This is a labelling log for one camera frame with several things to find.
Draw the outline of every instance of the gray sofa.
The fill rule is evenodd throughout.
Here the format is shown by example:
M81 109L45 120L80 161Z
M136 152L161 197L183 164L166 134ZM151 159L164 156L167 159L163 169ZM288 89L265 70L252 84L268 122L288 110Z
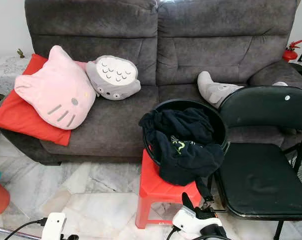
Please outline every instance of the gray sofa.
M61 45L77 61L114 55L136 64L142 88L120 101L96 99L68 146L0 131L34 161L139 161L139 119L160 102L204 102L201 71L221 83L243 86L284 81L302 88L302 76L282 60L296 11L295 0L26 0L35 53ZM234 142L275 143L301 135L275 127L229 130Z

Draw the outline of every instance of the totoro pillow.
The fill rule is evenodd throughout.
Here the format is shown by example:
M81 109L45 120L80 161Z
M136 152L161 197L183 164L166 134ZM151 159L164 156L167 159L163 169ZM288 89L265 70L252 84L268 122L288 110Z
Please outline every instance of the totoro pillow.
M58 45L42 69L15 79L14 90L44 121L65 130L86 119L96 98L86 72Z
M86 64L86 74L97 96L109 100L123 100L140 91L138 69L129 60L104 55Z

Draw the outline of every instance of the black bin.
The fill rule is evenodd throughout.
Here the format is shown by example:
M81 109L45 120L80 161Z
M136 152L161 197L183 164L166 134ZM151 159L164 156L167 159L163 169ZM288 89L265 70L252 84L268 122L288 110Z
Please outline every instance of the black bin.
M158 106L155 107L154 110L156 110L157 112L161 112L163 110L168 110L168 109L183 111L187 108L203 109L204 113L208 116L210 120L211 126L214 129L214 133L212 136L213 139L216 141L217 144L221 145L224 154L226 154L229 148L229 144L227 141L227 127L223 122L220 114L217 112L216 109L214 109L211 105L209 105L209 103L203 104L192 100L172 99L160 103ZM155 158L152 150L150 149L150 144L147 141L146 131L144 128L143 128L143 143L144 143L144 148L146 149L150 158L152 158L157 165L160 165L160 162Z

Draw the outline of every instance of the red cushion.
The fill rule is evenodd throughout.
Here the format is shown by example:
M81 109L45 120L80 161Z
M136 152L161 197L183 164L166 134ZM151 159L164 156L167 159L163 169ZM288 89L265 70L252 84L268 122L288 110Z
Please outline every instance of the red cushion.
M32 58L23 74L32 75L36 73L47 60L45 57L32 54ZM0 128L63 146L69 144L71 135L71 130L57 128L42 120L36 110L14 90L10 92L0 107Z

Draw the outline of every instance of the fire extinguisher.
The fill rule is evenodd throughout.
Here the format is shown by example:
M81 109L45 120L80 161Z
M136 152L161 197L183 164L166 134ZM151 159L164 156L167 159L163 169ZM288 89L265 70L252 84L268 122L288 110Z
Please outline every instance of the fire extinguisher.
M285 48L284 54L282 56L282 58L289 62L290 60L294 60L297 59L298 54L295 52L295 49L299 49L300 47L297 46L297 44L302 43L302 40L299 41L293 41L291 42L291 44L289 45L289 47Z

